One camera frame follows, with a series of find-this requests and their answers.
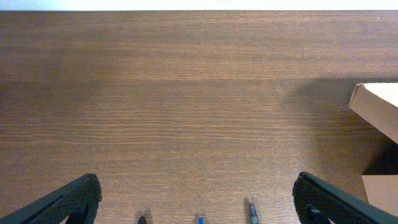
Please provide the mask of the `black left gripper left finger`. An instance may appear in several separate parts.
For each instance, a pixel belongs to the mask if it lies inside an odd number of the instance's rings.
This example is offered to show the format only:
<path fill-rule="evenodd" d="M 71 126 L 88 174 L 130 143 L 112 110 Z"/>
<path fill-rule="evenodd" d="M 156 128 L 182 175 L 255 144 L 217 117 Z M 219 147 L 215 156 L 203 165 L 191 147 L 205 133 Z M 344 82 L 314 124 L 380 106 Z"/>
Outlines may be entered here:
<path fill-rule="evenodd" d="M 101 201 L 95 174 L 85 174 L 46 196 L 1 218 L 1 223 L 93 224 Z"/>

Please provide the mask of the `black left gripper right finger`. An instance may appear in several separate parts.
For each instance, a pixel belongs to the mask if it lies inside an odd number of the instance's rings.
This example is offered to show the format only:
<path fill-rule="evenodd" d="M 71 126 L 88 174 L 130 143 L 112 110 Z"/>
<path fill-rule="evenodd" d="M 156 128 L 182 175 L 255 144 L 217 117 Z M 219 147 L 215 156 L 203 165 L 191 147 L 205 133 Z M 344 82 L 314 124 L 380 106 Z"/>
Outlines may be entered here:
<path fill-rule="evenodd" d="M 308 173 L 299 173 L 292 195 L 301 223 L 397 224 L 397 217 Z"/>

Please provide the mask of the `black and white marker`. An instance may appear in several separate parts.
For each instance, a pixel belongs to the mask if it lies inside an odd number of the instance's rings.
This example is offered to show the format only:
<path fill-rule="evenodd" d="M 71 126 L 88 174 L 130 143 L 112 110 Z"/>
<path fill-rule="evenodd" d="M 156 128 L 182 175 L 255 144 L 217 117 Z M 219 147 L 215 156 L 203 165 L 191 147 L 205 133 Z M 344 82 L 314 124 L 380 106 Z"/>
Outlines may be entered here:
<path fill-rule="evenodd" d="M 146 218 L 144 216 L 140 217 L 137 224 L 147 224 Z"/>

